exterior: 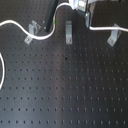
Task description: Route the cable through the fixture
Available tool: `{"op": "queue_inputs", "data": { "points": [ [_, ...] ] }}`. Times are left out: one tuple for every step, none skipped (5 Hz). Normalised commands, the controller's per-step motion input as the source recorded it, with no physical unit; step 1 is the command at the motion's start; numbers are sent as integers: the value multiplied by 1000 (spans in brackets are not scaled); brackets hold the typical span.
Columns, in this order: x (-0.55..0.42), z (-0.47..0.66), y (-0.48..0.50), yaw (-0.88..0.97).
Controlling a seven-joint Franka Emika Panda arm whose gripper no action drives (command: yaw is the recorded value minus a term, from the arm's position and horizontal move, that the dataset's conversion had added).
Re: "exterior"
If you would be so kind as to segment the white and green gripper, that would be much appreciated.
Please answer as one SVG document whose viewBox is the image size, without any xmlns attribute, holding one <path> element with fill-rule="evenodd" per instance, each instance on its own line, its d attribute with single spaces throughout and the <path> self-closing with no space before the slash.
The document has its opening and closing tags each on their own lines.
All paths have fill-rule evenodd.
<svg viewBox="0 0 128 128">
<path fill-rule="evenodd" d="M 68 0 L 72 9 L 76 9 L 79 12 L 85 13 L 87 11 L 88 0 Z M 91 13 L 85 14 L 85 25 L 88 28 L 90 26 Z"/>
</svg>

